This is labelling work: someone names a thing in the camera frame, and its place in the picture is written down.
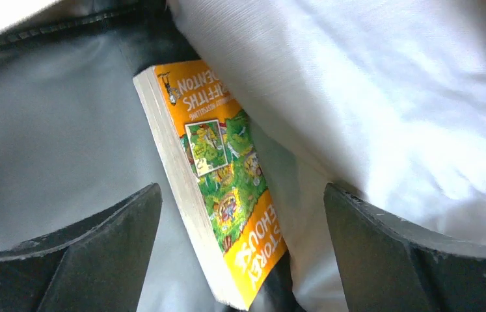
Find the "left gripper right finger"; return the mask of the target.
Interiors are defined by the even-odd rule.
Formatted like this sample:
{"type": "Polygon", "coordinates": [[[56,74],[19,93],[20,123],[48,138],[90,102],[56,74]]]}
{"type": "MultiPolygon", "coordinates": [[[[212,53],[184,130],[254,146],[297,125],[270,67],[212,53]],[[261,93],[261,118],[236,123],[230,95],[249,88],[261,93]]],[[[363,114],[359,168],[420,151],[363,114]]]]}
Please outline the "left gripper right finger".
{"type": "Polygon", "coordinates": [[[486,311],[486,246],[443,235],[329,183],[324,206],[350,311],[486,311]]]}

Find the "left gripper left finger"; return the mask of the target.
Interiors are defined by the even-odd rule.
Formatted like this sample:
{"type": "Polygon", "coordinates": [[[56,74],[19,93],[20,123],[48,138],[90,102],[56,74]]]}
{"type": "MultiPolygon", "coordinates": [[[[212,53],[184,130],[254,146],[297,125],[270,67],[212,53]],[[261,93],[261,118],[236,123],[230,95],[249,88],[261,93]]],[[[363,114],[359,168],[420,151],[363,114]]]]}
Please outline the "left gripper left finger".
{"type": "Polygon", "coordinates": [[[112,207],[0,251],[0,311],[135,311],[161,214],[148,185],[112,207]]]}

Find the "cream canvas backpack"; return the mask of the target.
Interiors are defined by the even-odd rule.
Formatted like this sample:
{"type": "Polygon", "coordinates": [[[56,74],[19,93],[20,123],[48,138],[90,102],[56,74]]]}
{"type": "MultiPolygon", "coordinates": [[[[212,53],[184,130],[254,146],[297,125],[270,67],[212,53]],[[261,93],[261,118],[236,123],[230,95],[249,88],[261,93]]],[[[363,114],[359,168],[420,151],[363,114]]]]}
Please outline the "cream canvas backpack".
{"type": "Polygon", "coordinates": [[[350,311],[329,183],[486,246],[486,1],[0,1],[0,251],[157,184],[135,311],[229,311],[133,84],[194,59],[249,115],[287,247],[251,311],[350,311]]]}

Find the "orange illustrated book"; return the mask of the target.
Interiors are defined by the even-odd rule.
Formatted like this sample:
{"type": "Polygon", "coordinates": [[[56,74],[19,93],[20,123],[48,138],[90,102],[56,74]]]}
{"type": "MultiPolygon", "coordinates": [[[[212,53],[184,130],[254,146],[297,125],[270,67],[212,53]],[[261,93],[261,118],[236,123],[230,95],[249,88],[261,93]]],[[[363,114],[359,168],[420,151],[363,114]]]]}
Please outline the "orange illustrated book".
{"type": "Polygon", "coordinates": [[[214,297],[248,310],[287,247],[246,112],[202,60],[151,66],[133,84],[214,297]]]}

